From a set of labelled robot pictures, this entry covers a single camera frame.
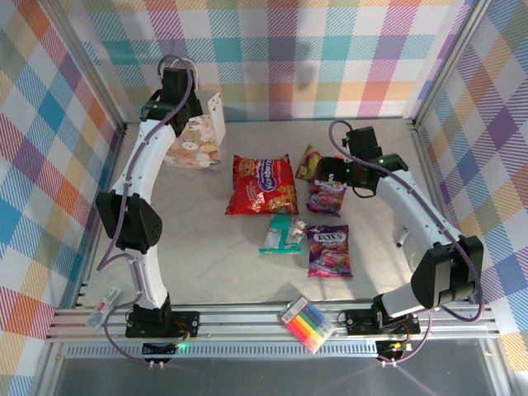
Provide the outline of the yellow orange candy bag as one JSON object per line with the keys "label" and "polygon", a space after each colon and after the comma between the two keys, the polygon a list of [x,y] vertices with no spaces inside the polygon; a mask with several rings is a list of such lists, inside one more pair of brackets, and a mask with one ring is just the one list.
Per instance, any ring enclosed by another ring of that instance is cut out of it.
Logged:
{"label": "yellow orange candy bag", "polygon": [[299,163],[295,177],[305,181],[313,180],[318,162],[322,158],[323,155],[312,144],[309,144],[304,151],[304,155]]}

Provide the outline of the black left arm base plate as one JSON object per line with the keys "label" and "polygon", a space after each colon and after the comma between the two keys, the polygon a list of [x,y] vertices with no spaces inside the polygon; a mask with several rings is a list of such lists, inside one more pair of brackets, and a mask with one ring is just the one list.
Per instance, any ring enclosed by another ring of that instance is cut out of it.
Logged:
{"label": "black left arm base plate", "polygon": [[190,334],[196,337],[200,324],[197,311],[131,310],[126,318],[127,338],[175,338]]}

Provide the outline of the aluminium frame post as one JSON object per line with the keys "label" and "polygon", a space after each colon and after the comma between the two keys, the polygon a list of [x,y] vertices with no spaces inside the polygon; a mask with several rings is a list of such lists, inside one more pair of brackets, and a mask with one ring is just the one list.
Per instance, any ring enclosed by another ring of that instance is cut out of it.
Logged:
{"label": "aluminium frame post", "polygon": [[87,80],[95,97],[100,102],[102,109],[116,127],[118,134],[123,135],[126,132],[127,123],[121,117],[117,106],[111,98],[111,94],[106,89],[100,74],[96,70],[96,66],[90,59],[82,41],[68,20],[65,11],[60,6],[59,0],[38,0],[38,3],[43,7],[46,15],[56,28],[59,37],[71,53],[73,61]]}
{"label": "aluminium frame post", "polygon": [[461,59],[493,0],[451,0],[418,74],[403,117],[419,131],[439,101],[441,91]]}

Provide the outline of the aluminium right frame post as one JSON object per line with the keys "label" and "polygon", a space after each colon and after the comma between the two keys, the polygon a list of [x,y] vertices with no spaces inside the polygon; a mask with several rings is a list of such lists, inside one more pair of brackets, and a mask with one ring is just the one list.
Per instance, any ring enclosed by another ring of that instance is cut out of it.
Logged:
{"label": "aluminium right frame post", "polygon": [[451,0],[418,74],[403,117],[419,131],[439,101],[441,91],[461,59],[493,0]]}

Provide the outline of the red cookie snack bag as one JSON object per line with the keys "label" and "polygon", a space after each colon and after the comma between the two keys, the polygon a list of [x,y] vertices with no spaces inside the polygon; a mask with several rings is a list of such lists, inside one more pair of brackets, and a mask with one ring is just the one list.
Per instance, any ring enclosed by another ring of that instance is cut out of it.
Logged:
{"label": "red cookie snack bag", "polygon": [[288,154],[273,159],[233,157],[233,194],[225,214],[298,213],[295,178]]}

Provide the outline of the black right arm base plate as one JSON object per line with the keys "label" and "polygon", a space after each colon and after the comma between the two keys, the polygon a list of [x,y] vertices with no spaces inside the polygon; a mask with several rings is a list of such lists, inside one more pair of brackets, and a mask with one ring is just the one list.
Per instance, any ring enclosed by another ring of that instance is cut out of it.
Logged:
{"label": "black right arm base plate", "polygon": [[370,309],[348,309],[345,313],[346,331],[349,336],[418,335],[419,320],[407,313],[391,318],[375,307]]}

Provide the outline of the teal white snack bag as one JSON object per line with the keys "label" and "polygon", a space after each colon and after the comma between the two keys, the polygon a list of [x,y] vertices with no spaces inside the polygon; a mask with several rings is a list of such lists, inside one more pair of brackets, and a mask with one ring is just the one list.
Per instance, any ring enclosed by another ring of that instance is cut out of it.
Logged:
{"label": "teal white snack bag", "polygon": [[301,243],[309,224],[301,219],[283,214],[271,217],[270,228],[266,234],[261,254],[302,255]]}

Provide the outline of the aluminium frame rail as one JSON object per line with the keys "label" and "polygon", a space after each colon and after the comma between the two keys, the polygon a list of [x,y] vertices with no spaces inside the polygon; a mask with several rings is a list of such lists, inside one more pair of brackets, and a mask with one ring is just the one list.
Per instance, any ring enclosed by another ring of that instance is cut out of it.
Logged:
{"label": "aluminium frame rail", "polygon": [[[368,309],[370,303],[353,304],[352,301],[330,301],[313,303],[322,313],[337,325],[338,314],[345,309]],[[291,341],[293,336],[280,323],[279,312],[286,302],[278,304],[198,304],[175,306],[176,311],[198,311],[200,313],[197,341]],[[473,318],[477,306],[451,303],[448,307],[455,313]],[[125,315],[128,309],[116,310],[109,319],[108,331],[117,341],[125,340]],[[59,309],[54,314],[46,341],[105,341],[104,329],[93,329],[85,322],[91,310]],[[499,337],[499,330],[492,310],[486,307],[478,322],[466,323],[455,319],[442,309],[431,313],[431,335],[433,339],[464,339]]]}

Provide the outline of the purple Fox's candy bag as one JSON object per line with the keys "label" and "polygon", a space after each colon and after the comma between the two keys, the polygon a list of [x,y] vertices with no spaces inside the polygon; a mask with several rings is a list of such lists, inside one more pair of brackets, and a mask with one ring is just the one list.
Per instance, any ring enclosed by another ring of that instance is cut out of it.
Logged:
{"label": "purple Fox's candy bag", "polygon": [[342,184],[311,180],[306,207],[313,213],[339,217],[346,190]]}
{"label": "purple Fox's candy bag", "polygon": [[308,277],[352,278],[348,237],[348,225],[309,226]]}

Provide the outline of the aluminium left frame post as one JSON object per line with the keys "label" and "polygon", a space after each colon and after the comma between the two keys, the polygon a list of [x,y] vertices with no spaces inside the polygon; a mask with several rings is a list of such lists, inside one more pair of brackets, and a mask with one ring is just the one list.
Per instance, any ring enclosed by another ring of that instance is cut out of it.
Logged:
{"label": "aluminium left frame post", "polygon": [[123,135],[126,132],[127,123],[121,117],[117,106],[111,98],[111,94],[106,89],[100,74],[96,70],[96,66],[90,59],[82,41],[68,20],[65,11],[60,6],[59,0],[38,0],[38,3],[43,7],[46,15],[56,28],[59,37],[71,53],[73,61],[87,80],[95,97],[100,102],[102,109],[116,127],[118,134]]}

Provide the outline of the aluminium right side rail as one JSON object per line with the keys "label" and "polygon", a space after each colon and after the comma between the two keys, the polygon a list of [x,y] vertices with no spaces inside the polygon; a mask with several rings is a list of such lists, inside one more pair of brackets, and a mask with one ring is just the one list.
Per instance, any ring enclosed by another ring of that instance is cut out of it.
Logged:
{"label": "aluminium right side rail", "polygon": [[[421,167],[421,175],[427,186],[427,194],[430,201],[447,220],[450,220],[422,136],[418,133],[411,119],[406,119],[405,121]],[[475,301],[475,296],[472,295],[461,301],[449,303],[447,307],[456,314],[467,315],[473,319],[478,313],[478,305],[474,304]],[[499,337],[497,323],[489,306],[484,306],[481,319],[473,322],[462,321],[442,308],[434,308],[431,310],[431,322],[433,335],[438,333],[447,337],[447,333],[454,333],[454,337]]]}

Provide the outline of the white cartoon paper gift bag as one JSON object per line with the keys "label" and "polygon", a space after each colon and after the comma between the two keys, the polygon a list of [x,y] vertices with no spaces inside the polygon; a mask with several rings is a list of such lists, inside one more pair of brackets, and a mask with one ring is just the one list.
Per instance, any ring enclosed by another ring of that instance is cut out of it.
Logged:
{"label": "white cartoon paper gift bag", "polygon": [[190,118],[181,135],[167,151],[164,161],[175,167],[222,172],[228,154],[228,140],[221,94],[199,89],[196,65],[187,58],[183,61],[193,68],[195,93],[202,115]]}

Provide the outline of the perforated metal rail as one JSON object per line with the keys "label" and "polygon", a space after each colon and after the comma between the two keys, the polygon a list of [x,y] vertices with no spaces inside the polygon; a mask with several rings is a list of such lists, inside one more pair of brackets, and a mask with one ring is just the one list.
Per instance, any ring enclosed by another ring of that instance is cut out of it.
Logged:
{"label": "perforated metal rail", "polygon": [[141,344],[125,346],[126,353],[144,359],[154,358],[264,358],[285,357],[287,359],[304,356],[325,357],[376,357],[376,343],[360,341],[330,341],[316,352],[309,351],[298,342],[189,342],[184,346],[172,347],[167,353],[152,353]]}

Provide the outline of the aluminium left side rail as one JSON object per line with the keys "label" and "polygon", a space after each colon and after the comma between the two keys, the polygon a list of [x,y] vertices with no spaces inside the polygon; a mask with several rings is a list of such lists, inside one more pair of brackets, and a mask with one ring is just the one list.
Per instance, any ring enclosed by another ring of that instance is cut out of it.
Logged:
{"label": "aluminium left side rail", "polygon": [[[96,194],[105,191],[113,183],[112,180],[117,172],[120,151],[127,135],[128,126],[129,122],[125,121],[118,124],[115,129]],[[60,309],[75,309],[77,307],[80,290],[83,284],[89,280],[92,271],[101,230],[102,224],[96,208],[96,198],[93,198],[92,207],[87,218],[87,230],[84,231],[79,250],[74,256],[62,299],[55,309],[56,313]]]}

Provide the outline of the coloured marker pack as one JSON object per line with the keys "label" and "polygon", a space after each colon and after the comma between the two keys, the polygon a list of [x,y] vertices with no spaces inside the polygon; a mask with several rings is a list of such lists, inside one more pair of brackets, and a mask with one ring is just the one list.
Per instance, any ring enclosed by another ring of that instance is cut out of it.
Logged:
{"label": "coloured marker pack", "polygon": [[336,331],[331,321],[303,295],[291,300],[279,312],[277,318],[313,354]]}

